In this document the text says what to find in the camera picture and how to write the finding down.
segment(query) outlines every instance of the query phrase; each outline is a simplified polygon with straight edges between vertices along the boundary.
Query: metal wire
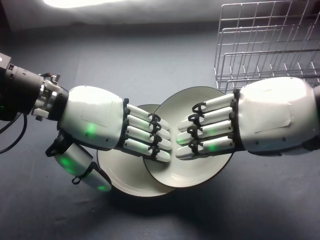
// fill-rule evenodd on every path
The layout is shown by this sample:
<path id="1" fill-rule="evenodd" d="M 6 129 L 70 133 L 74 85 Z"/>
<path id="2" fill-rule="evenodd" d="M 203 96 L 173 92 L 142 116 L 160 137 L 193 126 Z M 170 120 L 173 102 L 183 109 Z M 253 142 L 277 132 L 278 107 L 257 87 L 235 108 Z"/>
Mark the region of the metal wire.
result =
<path id="1" fill-rule="evenodd" d="M 320 84 L 320 12 L 308 14 L 313 3 L 222 5 L 214 60 L 217 88 L 227 92 L 272 77 Z"/>

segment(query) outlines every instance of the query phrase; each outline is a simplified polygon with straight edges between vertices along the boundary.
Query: robotic hand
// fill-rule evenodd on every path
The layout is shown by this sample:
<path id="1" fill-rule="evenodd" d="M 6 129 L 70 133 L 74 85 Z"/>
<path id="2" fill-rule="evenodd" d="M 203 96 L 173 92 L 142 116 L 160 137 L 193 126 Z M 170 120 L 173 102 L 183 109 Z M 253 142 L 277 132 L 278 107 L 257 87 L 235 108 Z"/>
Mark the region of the robotic hand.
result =
<path id="1" fill-rule="evenodd" d="M 107 174 L 82 147 L 117 149 L 157 162 L 169 162 L 168 123 L 97 87 L 59 86 L 60 75 L 37 75 L 10 63 L 0 53 L 0 120 L 13 121 L 18 113 L 37 120 L 57 121 L 58 137 L 46 150 L 74 179 L 100 191 L 111 189 Z"/>
<path id="2" fill-rule="evenodd" d="M 183 160 L 248 151 L 260 156 L 320 149 L 320 86 L 276 77 L 235 89 L 192 108 L 176 142 Z"/>

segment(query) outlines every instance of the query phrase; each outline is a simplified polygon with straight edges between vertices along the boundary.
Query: plate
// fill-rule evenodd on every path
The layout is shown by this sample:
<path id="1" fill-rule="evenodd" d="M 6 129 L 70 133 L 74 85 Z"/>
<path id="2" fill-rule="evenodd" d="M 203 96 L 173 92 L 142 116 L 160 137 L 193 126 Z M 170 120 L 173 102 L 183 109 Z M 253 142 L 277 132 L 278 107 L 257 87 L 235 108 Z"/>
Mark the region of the plate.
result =
<path id="1" fill-rule="evenodd" d="M 155 111 L 157 115 L 169 123 L 172 142 L 170 162 L 158 163 L 144 159 L 146 168 L 156 180 L 174 188 L 191 187 L 209 180 L 226 166 L 231 154 L 194 160 L 176 158 L 176 149 L 180 148 L 180 145 L 176 143 L 176 136 L 180 133 L 178 124 L 193 114 L 192 107 L 194 105 L 223 95 L 215 88 L 196 86 L 171 96 Z"/>
<path id="2" fill-rule="evenodd" d="M 158 107 L 157 104 L 139 106 L 149 113 L 154 113 Z M 111 179 L 112 185 L 126 194 L 137 197 L 156 197 L 175 189 L 155 180 L 146 169 L 142 157 L 119 150 L 98 150 L 97 159 L 100 168 Z"/>

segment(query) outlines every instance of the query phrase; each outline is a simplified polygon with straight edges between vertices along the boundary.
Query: white finger segment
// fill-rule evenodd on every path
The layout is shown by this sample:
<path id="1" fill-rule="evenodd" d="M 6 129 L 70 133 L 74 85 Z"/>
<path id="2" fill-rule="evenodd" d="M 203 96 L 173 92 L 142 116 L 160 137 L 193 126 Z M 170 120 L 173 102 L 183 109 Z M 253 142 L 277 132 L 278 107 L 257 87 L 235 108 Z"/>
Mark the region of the white finger segment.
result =
<path id="1" fill-rule="evenodd" d="M 203 117 L 199 117 L 199 123 L 201 126 L 218 123 L 229 119 L 229 114 L 232 113 L 232 107 L 224 107 L 215 111 L 207 112 L 203 114 Z M 188 127 L 195 126 L 195 124 L 188 119 L 183 120 L 179 126 L 178 130 L 180 132 L 185 132 Z"/>
<path id="2" fill-rule="evenodd" d="M 232 139 L 227 136 L 219 137 L 216 139 L 203 142 L 203 147 L 198 145 L 199 154 L 214 153 L 222 150 L 233 149 L 235 144 Z M 175 151 L 175 156 L 179 159 L 191 158 L 195 154 L 189 146 L 183 146 Z"/>
<path id="3" fill-rule="evenodd" d="M 222 109 L 225 107 L 229 107 L 230 103 L 235 101 L 235 95 L 233 93 L 220 96 L 208 101 L 205 101 L 206 106 L 201 106 L 201 109 L 204 113 L 217 110 L 217 109 Z"/>
<path id="4" fill-rule="evenodd" d="M 145 130 L 148 133 L 151 133 L 154 129 L 154 126 L 152 124 L 138 117 L 128 115 L 127 119 L 129 120 L 130 126 L 136 127 L 141 130 Z M 170 133 L 163 128 L 157 131 L 156 134 L 158 134 L 163 139 L 170 140 Z"/>
<path id="5" fill-rule="evenodd" d="M 215 124 L 210 124 L 201 128 L 202 130 L 197 130 L 197 136 L 199 139 L 204 139 L 208 137 L 214 137 L 221 134 L 231 133 L 234 129 L 231 125 L 230 120 L 221 121 Z M 193 137 L 188 132 L 182 132 L 176 136 L 176 143 L 184 145 L 193 140 Z"/>
<path id="6" fill-rule="evenodd" d="M 131 151 L 140 153 L 142 155 L 147 155 L 147 156 L 150 156 L 153 152 L 152 149 L 149 150 L 148 145 L 130 138 L 124 141 L 123 147 L 125 149 L 129 149 Z M 155 156 L 155 158 L 156 160 L 165 162 L 165 163 L 170 162 L 171 160 L 170 154 L 163 150 L 160 150 L 160 152 Z"/>
<path id="7" fill-rule="evenodd" d="M 133 106 L 131 104 L 128 104 L 126 106 L 127 109 L 130 109 L 130 115 L 133 115 L 139 119 L 145 120 L 146 122 L 150 123 L 152 120 L 152 116 L 149 116 L 149 112 L 142 110 L 141 108 L 138 108 L 136 106 Z M 169 123 L 167 121 L 161 119 L 159 121 L 159 124 L 161 127 L 165 130 L 169 130 Z"/>
<path id="8" fill-rule="evenodd" d="M 154 142 L 154 139 L 155 137 L 154 136 L 151 136 L 150 133 L 144 131 L 144 130 L 141 130 L 141 129 L 138 129 L 134 126 L 128 126 L 126 128 L 126 134 L 129 135 L 129 137 L 132 137 L 132 138 L 135 138 L 135 139 L 139 139 L 139 140 L 142 140 L 142 141 L 145 141 L 147 143 L 153 143 Z M 172 144 L 170 141 L 166 140 L 166 139 L 162 139 L 162 141 L 158 142 L 157 145 L 161 148 L 161 149 L 164 149 L 164 150 L 171 150 L 172 149 Z"/>

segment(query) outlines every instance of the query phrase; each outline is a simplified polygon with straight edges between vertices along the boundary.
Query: white robotic hand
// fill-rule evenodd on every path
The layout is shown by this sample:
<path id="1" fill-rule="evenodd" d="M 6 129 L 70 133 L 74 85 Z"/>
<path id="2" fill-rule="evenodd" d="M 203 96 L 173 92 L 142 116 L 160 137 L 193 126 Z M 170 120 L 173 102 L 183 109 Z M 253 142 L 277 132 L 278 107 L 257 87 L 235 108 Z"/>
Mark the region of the white robotic hand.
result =
<path id="1" fill-rule="evenodd" d="M 183 160 L 247 150 L 262 156 L 320 149 L 319 87 L 276 77 L 201 102 L 178 126 Z"/>
<path id="2" fill-rule="evenodd" d="M 71 89 L 58 126 L 79 145 L 117 149 L 157 162 L 171 160 L 168 123 L 101 88 Z"/>

